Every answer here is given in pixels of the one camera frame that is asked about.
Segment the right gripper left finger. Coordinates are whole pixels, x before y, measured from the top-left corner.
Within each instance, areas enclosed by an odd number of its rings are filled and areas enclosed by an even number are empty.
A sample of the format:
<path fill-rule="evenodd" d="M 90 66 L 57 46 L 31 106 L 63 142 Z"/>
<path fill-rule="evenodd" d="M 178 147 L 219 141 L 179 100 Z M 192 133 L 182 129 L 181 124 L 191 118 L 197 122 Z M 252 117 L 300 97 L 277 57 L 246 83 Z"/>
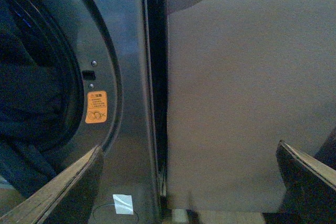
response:
<path fill-rule="evenodd" d="M 88 223 L 103 164 L 103 150 L 97 145 L 1 216 L 1 223 Z"/>

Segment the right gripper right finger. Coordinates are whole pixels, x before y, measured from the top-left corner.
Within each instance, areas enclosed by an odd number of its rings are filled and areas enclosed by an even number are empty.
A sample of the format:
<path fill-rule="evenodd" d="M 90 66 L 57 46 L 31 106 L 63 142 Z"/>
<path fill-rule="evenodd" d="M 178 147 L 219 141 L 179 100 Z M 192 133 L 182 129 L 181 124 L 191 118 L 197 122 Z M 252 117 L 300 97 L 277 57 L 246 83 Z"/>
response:
<path fill-rule="evenodd" d="M 303 223 L 335 223 L 335 170 L 285 141 L 276 158 L 290 198 L 286 208 Z"/>

